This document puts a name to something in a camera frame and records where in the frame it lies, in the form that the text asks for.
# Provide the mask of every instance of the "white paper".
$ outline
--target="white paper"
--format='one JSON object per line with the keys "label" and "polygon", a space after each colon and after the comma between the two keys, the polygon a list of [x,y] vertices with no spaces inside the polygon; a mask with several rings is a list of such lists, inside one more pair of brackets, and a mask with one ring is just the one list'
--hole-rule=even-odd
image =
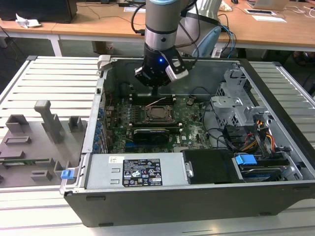
{"label": "white paper", "polygon": [[257,21],[286,22],[284,19],[273,16],[253,16]]}
{"label": "white paper", "polygon": [[28,28],[28,27],[37,27],[37,26],[41,26],[41,24],[38,22],[38,20],[32,19],[32,20],[28,20],[28,19],[24,19],[23,17],[18,16],[18,14],[16,15],[16,20],[15,22],[19,24],[19,26],[24,27],[24,28]]}
{"label": "white paper", "polygon": [[[133,7],[133,6],[127,6],[124,8],[124,12],[134,12],[137,8],[136,7]],[[138,10],[138,13],[141,12],[141,13],[145,13],[146,12],[146,9],[145,8],[140,8]]]}

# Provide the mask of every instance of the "desk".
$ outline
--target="desk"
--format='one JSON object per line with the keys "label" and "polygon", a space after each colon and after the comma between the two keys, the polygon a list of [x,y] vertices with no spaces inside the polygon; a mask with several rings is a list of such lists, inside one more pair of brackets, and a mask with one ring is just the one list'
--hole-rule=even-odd
{"label": "desk", "polygon": [[[297,6],[301,10],[308,9],[304,6],[312,6],[310,3],[290,2],[290,6]],[[238,7],[242,10],[250,8],[245,0],[239,0]],[[315,51],[315,18],[308,18],[305,15],[297,14],[290,10],[274,11],[279,17],[284,17],[287,23],[257,21],[252,15],[234,8],[232,12],[225,12],[229,19],[229,27],[237,37],[237,48],[255,48],[285,51]],[[226,25],[226,18],[220,16],[221,23]],[[216,47],[224,47],[226,38],[221,35]]]}
{"label": "desk", "polygon": [[[1,21],[0,25],[12,37],[45,38],[52,43],[56,56],[62,56],[60,40],[89,40],[113,42],[143,42],[143,37],[135,34],[130,26],[131,12],[124,12],[124,8],[114,6],[93,6],[78,3],[78,12],[71,24],[43,23],[43,27],[24,29],[15,22]],[[310,3],[290,2],[288,6],[295,5],[301,9],[310,7]],[[238,7],[249,8],[245,0],[240,0]],[[307,18],[292,11],[284,11],[287,23],[256,21],[251,15],[245,14],[235,8],[225,13],[229,18],[231,30],[237,36],[236,47],[288,50],[288,51],[315,51],[315,18]],[[221,22],[226,24],[224,16]],[[144,24],[145,14],[138,13],[136,24]],[[223,48],[228,41],[226,33],[219,37],[216,48]]]}

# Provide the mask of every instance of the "motherboard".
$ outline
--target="motherboard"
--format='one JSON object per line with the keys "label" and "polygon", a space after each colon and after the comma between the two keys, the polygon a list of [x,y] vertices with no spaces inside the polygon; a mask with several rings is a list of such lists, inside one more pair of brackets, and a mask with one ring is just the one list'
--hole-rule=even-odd
{"label": "motherboard", "polygon": [[202,124],[203,105],[188,96],[161,98],[153,104],[148,99],[112,98],[104,122],[111,137],[109,152],[211,148]]}

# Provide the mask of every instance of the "laptop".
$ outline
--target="laptop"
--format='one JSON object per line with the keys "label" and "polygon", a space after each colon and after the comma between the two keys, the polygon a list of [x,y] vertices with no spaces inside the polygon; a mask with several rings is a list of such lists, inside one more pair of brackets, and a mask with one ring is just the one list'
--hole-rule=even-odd
{"label": "laptop", "polygon": [[247,0],[247,3],[255,9],[283,10],[290,0]]}

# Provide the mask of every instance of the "power supply label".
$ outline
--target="power supply label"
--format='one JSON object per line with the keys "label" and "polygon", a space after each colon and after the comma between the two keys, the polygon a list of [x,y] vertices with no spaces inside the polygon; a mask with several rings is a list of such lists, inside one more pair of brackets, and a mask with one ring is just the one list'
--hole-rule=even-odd
{"label": "power supply label", "polygon": [[124,187],[158,185],[163,185],[159,159],[124,160]]}

